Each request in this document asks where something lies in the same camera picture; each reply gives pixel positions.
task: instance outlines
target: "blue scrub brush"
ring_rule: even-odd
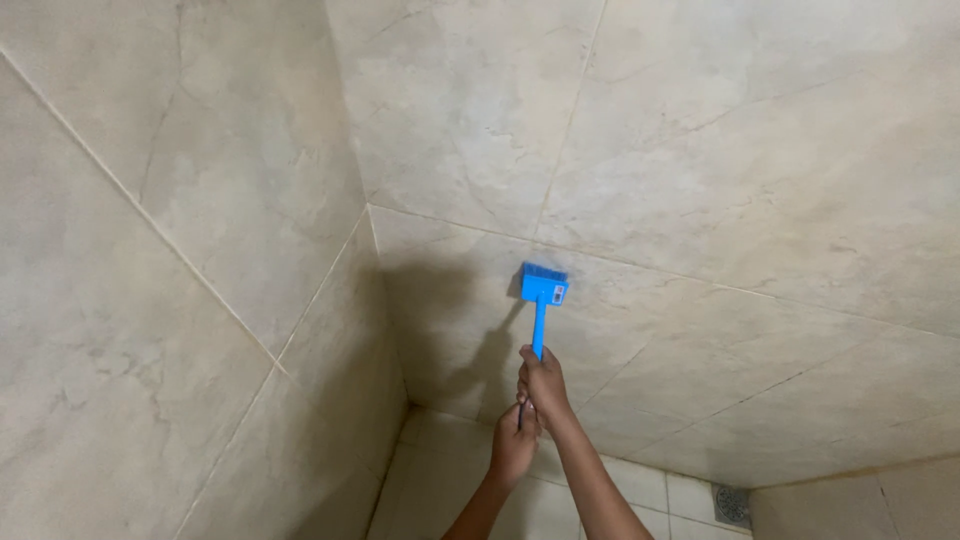
[[[568,286],[565,272],[544,268],[532,262],[523,263],[523,274],[520,277],[520,298],[527,302],[537,303],[533,349],[534,354],[540,361],[543,361],[543,320],[546,318],[546,307],[562,304]],[[523,407],[520,408],[520,419],[517,424],[523,425]]]

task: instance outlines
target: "hand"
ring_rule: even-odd
[[[523,409],[523,427],[517,425],[521,404],[513,404],[496,422],[493,454],[488,476],[510,489],[527,474],[537,451],[537,439],[543,432],[532,405]]]
[[[543,347],[541,362],[530,345],[520,348],[520,356],[523,356],[523,365],[516,382],[516,400],[524,403],[529,399],[540,422],[548,430],[557,422],[573,416],[570,401],[566,398],[564,372],[557,357]]]

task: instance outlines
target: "person's left hand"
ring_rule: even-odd
[[[530,403],[523,408],[523,427],[517,425],[522,406],[513,404],[508,408],[493,430],[493,454],[488,474],[511,489],[530,468],[530,462],[537,452],[537,439],[543,432],[537,421],[537,413]]]

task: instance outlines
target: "bathroom floor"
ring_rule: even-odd
[[[487,470],[492,431],[414,407],[373,515],[369,540],[439,540]],[[710,485],[603,456],[613,481],[656,540],[749,540],[713,521]],[[491,540],[586,540],[552,441],[500,513]]]

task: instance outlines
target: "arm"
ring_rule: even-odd
[[[543,362],[529,345],[520,349],[523,366],[519,402],[528,397],[557,443],[573,501],[590,540],[654,540],[613,484],[566,398],[560,362],[543,348]]]
[[[517,426],[520,404],[500,417],[493,432],[490,470],[443,540],[486,540],[500,508],[530,468],[541,428],[533,406],[523,411],[523,428]]]

